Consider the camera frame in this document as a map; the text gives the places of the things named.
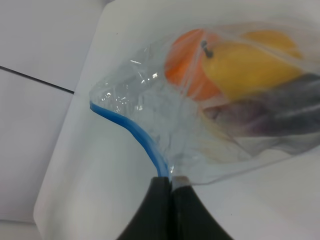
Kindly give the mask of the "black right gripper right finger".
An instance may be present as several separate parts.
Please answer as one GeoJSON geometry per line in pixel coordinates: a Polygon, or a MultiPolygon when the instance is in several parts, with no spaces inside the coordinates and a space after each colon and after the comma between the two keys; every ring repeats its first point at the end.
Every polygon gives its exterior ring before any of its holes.
{"type": "Polygon", "coordinates": [[[195,193],[185,176],[171,182],[172,240],[231,240],[195,193]]]}

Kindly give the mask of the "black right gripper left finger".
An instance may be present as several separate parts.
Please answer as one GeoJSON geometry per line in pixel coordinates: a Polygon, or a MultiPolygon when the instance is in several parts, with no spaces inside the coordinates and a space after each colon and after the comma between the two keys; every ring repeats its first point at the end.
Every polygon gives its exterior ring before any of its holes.
{"type": "Polygon", "coordinates": [[[171,183],[167,177],[153,177],[147,193],[119,240],[172,240],[171,183]]]}

